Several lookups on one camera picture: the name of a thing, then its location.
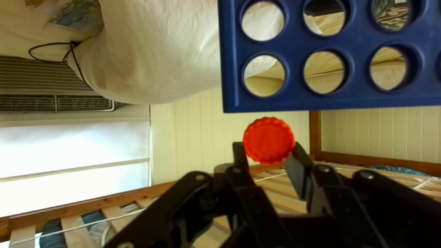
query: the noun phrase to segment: black cable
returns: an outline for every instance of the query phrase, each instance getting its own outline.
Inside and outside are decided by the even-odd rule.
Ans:
[[[81,70],[81,67],[80,67],[78,59],[77,59],[77,56],[76,56],[76,53],[74,53],[74,48],[76,48],[78,44],[80,44],[80,42],[77,42],[77,41],[70,41],[70,42],[45,42],[45,44],[40,44],[40,45],[34,45],[34,46],[29,48],[29,49],[27,49],[27,53],[29,53],[29,56],[32,56],[33,59],[36,59],[36,60],[38,60],[38,62],[51,63],[51,64],[54,64],[54,63],[65,63],[66,59],[67,59],[67,56],[69,56],[69,53],[72,53],[73,60],[74,60],[74,64],[77,66],[77,70],[78,70],[78,73],[80,73],[80,77],[81,77],[81,80],[87,84],[87,81],[85,81],[85,78],[84,78],[84,74],[83,74],[83,70]],[[54,45],[69,45],[69,49],[67,49],[67,52],[65,53],[65,56],[63,56],[62,60],[45,60],[45,59],[40,59],[38,56],[36,56],[36,55],[33,53],[36,49],[40,49],[40,48],[44,48],[44,46],[54,46]]]

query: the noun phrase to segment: white wall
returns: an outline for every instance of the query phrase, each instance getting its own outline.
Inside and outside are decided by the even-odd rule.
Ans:
[[[441,162],[441,107],[322,111],[322,148]]]
[[[212,172],[233,161],[231,142],[241,140],[247,125],[263,115],[285,120],[309,150],[307,111],[223,114],[220,88],[185,100],[151,106],[153,183],[169,182],[189,170]]]

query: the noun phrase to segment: bed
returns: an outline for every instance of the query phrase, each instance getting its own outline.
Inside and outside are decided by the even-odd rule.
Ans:
[[[66,62],[78,77],[84,78],[103,96],[128,103],[171,102],[220,84],[218,35],[216,29],[212,29],[216,26],[216,1],[151,0],[149,1],[149,7],[140,1],[124,1],[123,5],[121,2],[123,1],[117,0],[100,1],[105,29],[78,33],[66,29],[59,30],[56,27],[45,27],[43,30],[41,26],[47,22],[44,11],[36,12],[22,1],[8,0],[0,9],[3,11],[0,15],[0,24],[3,24],[0,35],[4,38],[0,53],[29,58],[27,49],[38,44],[52,42],[55,40],[61,42],[69,42],[72,40],[81,41],[81,44],[74,48],[74,52],[69,52],[69,46],[51,46],[49,49],[40,51],[38,56],[45,60],[59,60],[59,58],[63,58],[65,53],[69,52]],[[164,12],[169,19],[160,18],[160,13],[162,15]],[[176,15],[179,16],[182,12],[205,20],[202,26],[193,26],[193,33],[201,33],[201,35],[186,35],[185,29],[180,27],[191,26],[191,19],[186,19],[187,22],[185,23],[179,22]],[[266,31],[273,31],[278,24],[277,18],[280,16],[269,11],[267,18],[271,19],[271,22]],[[326,31],[328,29],[335,29],[332,23],[339,18],[342,18],[339,13],[328,15],[328,18],[307,16],[307,24],[315,31]],[[131,27],[123,33],[116,31],[124,29],[121,19],[124,19],[124,23],[131,23]],[[27,37],[21,34],[21,27],[30,30]],[[318,60],[322,62],[306,74],[314,81],[313,84],[325,89],[328,88],[325,78],[329,78],[329,71],[333,71],[331,77],[339,75],[342,71],[339,66],[329,63],[326,56]],[[393,78],[395,75],[394,71],[402,70],[402,64],[404,60],[400,59],[400,56],[389,52],[375,60],[375,70],[380,71],[386,78]],[[256,84],[259,77],[271,80],[281,78],[277,63],[260,63],[248,75],[253,78]],[[321,148],[320,111],[310,113],[310,133],[310,153],[315,161],[331,162],[329,165],[349,176],[365,165],[406,166],[426,172],[430,176],[395,172],[382,173],[441,201],[441,180],[437,177],[441,176],[441,164],[325,151]],[[282,165],[277,168],[255,165],[251,173],[258,184],[266,190],[280,213],[299,215],[306,212],[304,202],[298,199]],[[125,213],[121,206],[135,204],[139,208],[146,208],[156,197],[169,188],[171,184],[172,183],[165,183],[48,209],[3,216],[0,217],[0,241],[8,239],[11,246],[34,246],[34,234],[40,232],[49,220],[58,219],[65,230],[62,235],[67,246],[99,246],[99,244],[92,241],[89,231],[84,226],[83,215],[99,210],[110,227],[118,231],[132,216]],[[197,241],[196,246],[216,246],[226,235],[226,220],[218,219],[213,227]]]
[[[328,164],[333,166],[339,173],[351,176],[361,166]],[[416,176],[406,173],[397,173],[382,170],[393,180],[397,180],[416,191],[430,195],[441,202],[441,179],[434,176]],[[287,177],[287,172],[282,166],[255,165],[251,166],[251,175],[255,182],[262,186],[270,198],[273,206],[280,215],[302,215],[306,213],[306,204],[300,201]],[[48,209],[38,209],[34,212],[26,212],[15,216],[0,217],[0,239],[10,239],[11,246],[32,248],[36,242],[41,242],[41,238],[51,235],[62,235],[63,245],[61,246],[100,246],[94,241],[92,232],[88,231],[88,224],[84,224],[84,215],[98,210],[109,221],[113,231],[121,230],[138,212],[127,213],[123,210],[123,205],[136,204],[140,209],[149,206],[156,197],[161,195],[172,183],[157,184],[153,187],[139,188],[114,195],[106,195],[100,198],[92,198],[83,202],[73,202],[66,205],[58,205]],[[49,220],[58,220],[63,231],[40,232],[43,226]],[[219,246],[229,235],[229,227],[225,217],[218,217],[213,226],[201,235],[194,246]]]

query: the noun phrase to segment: white pillow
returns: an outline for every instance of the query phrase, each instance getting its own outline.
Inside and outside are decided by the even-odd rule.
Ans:
[[[218,0],[100,0],[100,8],[103,31],[74,49],[96,92],[127,103],[164,103],[220,85]],[[249,24],[277,33],[280,11],[260,8]],[[67,62],[77,71],[72,56]],[[249,75],[271,66],[255,66]]]

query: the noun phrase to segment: connect four game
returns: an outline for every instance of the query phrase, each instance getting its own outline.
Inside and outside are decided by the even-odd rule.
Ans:
[[[244,27],[247,12],[262,4],[281,12],[274,37],[251,37]],[[311,22],[340,15],[331,34]],[[439,0],[219,0],[219,24],[226,113],[441,104]],[[386,48],[393,52],[382,59]],[[247,82],[256,58],[282,75],[253,81],[275,86],[273,93],[259,95]],[[307,69],[310,60],[318,63]],[[333,80],[325,91],[314,88]]]

